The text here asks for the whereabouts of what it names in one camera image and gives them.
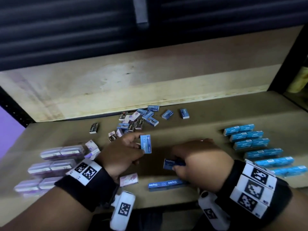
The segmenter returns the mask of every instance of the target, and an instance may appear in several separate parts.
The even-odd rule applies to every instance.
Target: clear plastic case
[[[61,157],[83,158],[85,150],[82,145],[63,147],[60,151]]]
[[[36,163],[31,165],[28,169],[28,173],[31,174],[34,178],[46,178],[46,177],[53,177],[52,170],[50,165],[52,161],[47,161],[43,163]]]
[[[41,190],[44,192],[52,189],[55,186],[55,182],[59,181],[63,177],[49,177],[45,178],[43,181],[40,182],[38,185]]]
[[[55,148],[51,148],[51,149],[47,149],[45,151],[41,152],[41,158],[44,160],[48,160],[48,159],[59,159],[61,158],[61,149],[63,147],[55,147]]]
[[[76,161],[74,159],[64,159],[64,160],[54,161],[51,164],[50,168],[54,176],[61,177],[65,176],[65,173],[71,170],[75,166],[76,166]]]
[[[14,187],[14,190],[24,197],[32,197],[41,195],[41,189],[39,184],[42,179],[32,179],[21,181],[17,186]]]

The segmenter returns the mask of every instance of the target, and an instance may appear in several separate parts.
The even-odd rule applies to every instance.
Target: hand
[[[139,145],[133,141],[143,135],[132,132],[110,143],[95,159],[109,173],[113,180],[144,155]]]
[[[171,152],[186,163],[186,166],[173,167],[179,178],[213,193],[221,189],[234,163],[212,139],[179,144]]]

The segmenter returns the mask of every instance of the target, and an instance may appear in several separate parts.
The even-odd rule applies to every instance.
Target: person's right hand
[[[234,163],[212,139],[176,145],[171,153],[185,160],[186,166],[173,167],[180,179],[213,193],[221,189]]]

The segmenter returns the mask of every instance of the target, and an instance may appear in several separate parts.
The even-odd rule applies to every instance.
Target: person's left hand
[[[140,145],[134,143],[143,133],[132,132],[114,140],[96,157],[95,161],[103,166],[113,180],[144,155]]]

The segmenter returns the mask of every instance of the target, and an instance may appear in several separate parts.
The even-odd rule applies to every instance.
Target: purple wall
[[[24,127],[0,107],[0,159],[24,131]]]

